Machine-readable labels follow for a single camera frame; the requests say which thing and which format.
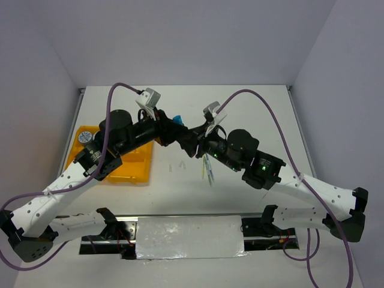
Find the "blue highlighter cap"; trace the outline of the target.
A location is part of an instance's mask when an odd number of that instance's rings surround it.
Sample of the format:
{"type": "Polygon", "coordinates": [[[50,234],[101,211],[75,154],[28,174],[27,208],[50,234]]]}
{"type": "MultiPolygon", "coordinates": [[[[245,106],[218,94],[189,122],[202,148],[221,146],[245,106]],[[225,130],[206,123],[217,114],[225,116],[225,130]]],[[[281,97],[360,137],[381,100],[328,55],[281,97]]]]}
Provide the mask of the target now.
{"type": "Polygon", "coordinates": [[[183,125],[183,120],[182,120],[182,117],[181,115],[176,115],[172,118],[172,121],[176,124],[179,124],[179,125],[183,125]]]}

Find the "white pen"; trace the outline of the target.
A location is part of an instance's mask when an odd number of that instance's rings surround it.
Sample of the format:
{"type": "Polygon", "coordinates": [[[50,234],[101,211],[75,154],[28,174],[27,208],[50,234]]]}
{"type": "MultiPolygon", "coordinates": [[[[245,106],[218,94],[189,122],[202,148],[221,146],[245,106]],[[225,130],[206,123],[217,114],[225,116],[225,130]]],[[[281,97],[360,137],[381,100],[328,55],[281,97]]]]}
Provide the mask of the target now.
{"type": "Polygon", "coordinates": [[[209,169],[209,164],[208,164],[206,156],[204,156],[204,162],[205,162],[205,169],[206,169],[206,173],[207,173],[207,177],[208,177],[208,182],[209,182],[209,185],[212,186],[213,181],[212,181],[211,171],[209,169]]]}
{"type": "Polygon", "coordinates": [[[209,160],[209,158],[207,157],[207,161],[208,161],[208,164],[209,164],[209,169],[211,171],[211,176],[212,176],[212,181],[214,183],[214,174],[213,174],[213,170],[212,170],[212,166],[211,166],[211,162],[209,160]]]}

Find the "grey-blue round tin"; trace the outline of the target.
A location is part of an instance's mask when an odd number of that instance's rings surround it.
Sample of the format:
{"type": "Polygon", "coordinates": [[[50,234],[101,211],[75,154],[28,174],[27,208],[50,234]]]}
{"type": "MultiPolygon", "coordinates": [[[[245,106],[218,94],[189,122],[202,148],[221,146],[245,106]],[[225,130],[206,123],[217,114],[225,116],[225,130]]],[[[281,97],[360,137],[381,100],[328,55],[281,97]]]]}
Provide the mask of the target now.
{"type": "Polygon", "coordinates": [[[82,131],[77,139],[82,146],[86,146],[93,141],[93,134],[90,131],[82,131]]]}

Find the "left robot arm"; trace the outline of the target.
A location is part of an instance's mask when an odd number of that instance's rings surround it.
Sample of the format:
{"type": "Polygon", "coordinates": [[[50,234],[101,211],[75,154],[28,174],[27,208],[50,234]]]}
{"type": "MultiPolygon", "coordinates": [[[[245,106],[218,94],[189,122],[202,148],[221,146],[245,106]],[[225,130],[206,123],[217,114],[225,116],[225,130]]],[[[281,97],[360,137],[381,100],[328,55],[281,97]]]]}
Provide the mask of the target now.
{"type": "Polygon", "coordinates": [[[107,208],[77,215],[62,211],[122,165],[121,157],[153,140],[167,146],[178,142],[189,156],[197,135],[169,119],[162,110],[155,118],[132,122],[129,112],[114,110],[99,124],[95,139],[86,145],[67,169],[42,193],[13,211],[1,212],[1,230],[13,251],[26,263],[34,262],[57,244],[88,235],[113,238],[124,225],[107,208]]]}

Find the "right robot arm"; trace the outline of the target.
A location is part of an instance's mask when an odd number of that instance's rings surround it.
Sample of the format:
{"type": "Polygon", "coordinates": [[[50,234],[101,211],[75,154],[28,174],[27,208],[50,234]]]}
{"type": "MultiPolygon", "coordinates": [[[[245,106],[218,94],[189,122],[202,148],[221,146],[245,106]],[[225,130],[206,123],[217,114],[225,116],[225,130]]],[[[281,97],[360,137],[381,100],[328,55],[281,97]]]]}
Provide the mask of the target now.
{"type": "Polygon", "coordinates": [[[290,208],[284,204],[267,205],[262,212],[261,228],[268,235],[280,229],[310,228],[328,231],[348,242],[359,242],[365,226],[368,191],[358,187],[343,189],[314,177],[298,175],[283,160],[258,149],[259,141],[244,129],[236,129],[226,138],[205,126],[187,129],[177,138],[190,156],[208,154],[235,172],[257,190],[281,193],[309,204],[307,208],[290,208]]]}

